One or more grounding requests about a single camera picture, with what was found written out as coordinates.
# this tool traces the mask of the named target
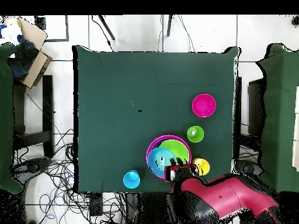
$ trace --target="blue object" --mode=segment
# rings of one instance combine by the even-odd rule
[[[7,27],[7,25],[4,25],[4,24],[1,24],[0,25],[0,39],[2,38],[2,35],[1,35],[1,29],[4,29],[4,28],[6,28]]]
[[[24,40],[24,36],[20,35],[20,34],[16,38],[17,38],[19,43],[21,43]]]
[[[175,155],[166,148],[154,148],[148,154],[147,166],[157,177],[164,178],[164,168],[171,165],[171,159],[175,160]]]
[[[11,67],[15,79],[20,80],[28,75],[39,51],[32,42],[25,39],[16,47],[18,51],[15,53],[15,58],[8,58],[8,65]]]
[[[140,184],[140,178],[138,171],[132,169],[126,173],[124,176],[124,185],[129,189],[134,189],[139,186]]]

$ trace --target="bowl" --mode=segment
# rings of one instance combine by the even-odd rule
[[[210,171],[210,164],[204,159],[196,158],[193,164],[197,166],[200,176],[205,176]]]
[[[192,126],[187,130],[187,137],[190,142],[200,142],[204,137],[204,131],[202,127]]]
[[[163,179],[164,168],[170,166],[170,160],[174,158],[174,154],[169,149],[154,148],[148,155],[147,166],[154,175]]]
[[[140,184],[140,177],[138,171],[132,169],[128,171],[123,178],[124,185],[129,189],[135,189]]]
[[[176,158],[180,158],[184,164],[189,162],[189,151],[186,145],[181,141],[174,139],[167,139],[163,141],[159,147],[166,148],[170,150]]]
[[[196,96],[192,102],[192,110],[195,115],[206,118],[211,116],[216,109],[216,101],[215,99],[207,94],[203,93]]]
[[[145,155],[146,160],[148,159],[148,155],[152,151],[153,148],[159,147],[159,145],[161,143],[163,143],[163,141],[169,140],[169,139],[174,139],[174,140],[180,141],[181,143],[184,144],[184,146],[187,147],[187,150],[188,150],[188,153],[189,153],[188,163],[191,163],[192,157],[191,157],[191,151],[190,151],[190,148],[189,148],[188,144],[182,138],[179,138],[178,136],[174,136],[174,135],[163,135],[163,136],[159,136],[158,138],[153,140],[152,143],[149,145],[149,147],[147,149],[147,153]]]

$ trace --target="cardboard box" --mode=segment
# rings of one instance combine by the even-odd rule
[[[39,50],[38,55],[29,69],[28,75],[20,80],[20,82],[27,87],[32,88],[33,85],[36,86],[40,82],[40,79],[52,60],[50,56],[40,51],[47,38],[47,34],[42,29],[39,29],[21,17],[18,18],[18,25],[21,28],[24,38],[31,41],[35,48]]]

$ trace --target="yellow bowl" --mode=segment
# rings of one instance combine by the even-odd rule
[[[193,164],[195,164],[199,170],[199,175],[204,176],[210,171],[210,164],[201,158],[196,158],[193,161]]]

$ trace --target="wire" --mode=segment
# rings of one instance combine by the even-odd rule
[[[105,35],[105,32],[104,32],[104,30],[102,29],[102,27],[100,26],[100,24],[99,24],[98,22],[96,22],[96,21],[93,19],[93,15],[91,16],[91,20],[92,20],[94,23],[96,23],[96,24],[101,28],[101,30],[102,30],[104,36],[106,37],[108,46],[110,46],[111,50],[113,51],[110,40],[108,40],[107,35]]]
[[[161,33],[162,33],[162,30],[161,30],[161,32],[160,32],[160,34],[159,34],[159,40],[158,40],[158,51],[159,51],[159,44],[160,44],[160,37],[161,37]]]
[[[192,44],[192,47],[193,47],[193,51],[195,52],[195,49],[194,49],[194,45],[193,45],[192,39],[191,39],[191,37],[190,37],[190,35],[189,35],[188,31],[187,31],[187,28],[186,28],[186,26],[185,26],[185,24],[184,24],[182,15],[178,15],[178,18],[179,18],[181,24],[183,25],[184,30],[186,31],[186,33],[187,33],[187,35],[188,35],[189,45],[190,45],[190,41],[191,41],[191,44]]]

